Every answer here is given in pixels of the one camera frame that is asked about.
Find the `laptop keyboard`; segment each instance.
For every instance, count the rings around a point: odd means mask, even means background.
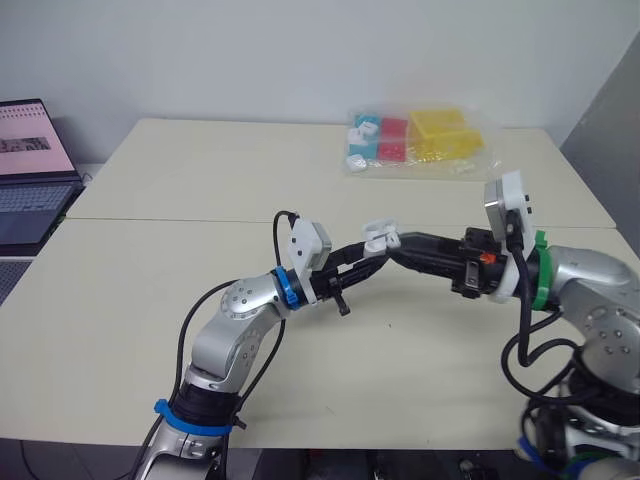
[[[26,272],[27,268],[31,265],[31,262],[12,262],[2,261],[0,262],[0,305],[16,286],[22,274]]]
[[[0,189],[0,213],[46,212],[60,206],[71,185]]]

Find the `laptop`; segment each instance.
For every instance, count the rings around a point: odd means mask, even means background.
[[[42,101],[0,102],[0,246],[40,242],[81,188]]]
[[[7,299],[20,277],[27,271],[33,257],[0,258],[0,306]]]

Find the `plastic bag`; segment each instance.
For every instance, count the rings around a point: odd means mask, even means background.
[[[486,181],[497,174],[497,128],[443,104],[372,107],[352,115],[345,165],[358,176]]]

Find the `red block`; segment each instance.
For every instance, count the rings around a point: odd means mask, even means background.
[[[407,120],[401,118],[384,117],[380,123],[380,140],[384,142],[394,139],[404,142],[408,124]]]
[[[407,120],[385,117],[380,123],[378,160],[404,162],[407,158],[406,132]]]
[[[404,141],[378,144],[378,160],[387,162],[404,162],[406,147]]]

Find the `robotic arm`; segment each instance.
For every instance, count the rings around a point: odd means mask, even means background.
[[[398,234],[394,223],[386,220],[365,227],[365,242],[334,252],[321,225],[290,214],[287,251],[294,268],[286,271],[278,266],[265,275],[239,280],[224,292],[218,312],[195,339],[178,394],[170,402],[156,404],[157,432],[150,447],[143,446],[144,457],[136,462],[131,478],[165,478],[162,472],[175,468],[182,478],[224,477],[228,435],[234,425],[244,428],[236,414],[246,394],[241,397],[239,392],[264,335],[307,304],[333,298],[340,313],[348,314],[343,290],[369,278],[388,259],[450,278],[452,291],[467,298],[485,294],[504,302],[520,297],[524,318],[515,343],[519,350],[524,344],[524,356],[519,356],[524,366],[528,366],[529,330],[525,336],[523,325],[531,327],[531,309],[561,313],[586,340],[574,355],[572,368],[559,379],[560,394],[572,398],[585,389],[593,394],[580,405],[569,401],[564,405],[563,397],[555,403],[541,402],[540,398],[549,398],[542,395],[546,392],[533,396],[525,410],[528,416],[538,412],[532,417],[537,451],[525,433],[530,455],[556,470],[594,449],[639,460],[638,276],[624,263],[598,252],[547,248],[544,235],[533,228],[527,202],[519,173],[507,174],[485,191],[491,231],[468,228],[461,240],[454,240]],[[340,271],[341,265],[351,268]],[[529,358],[537,358],[537,350]],[[182,467],[184,460],[191,460],[187,463],[192,477]]]

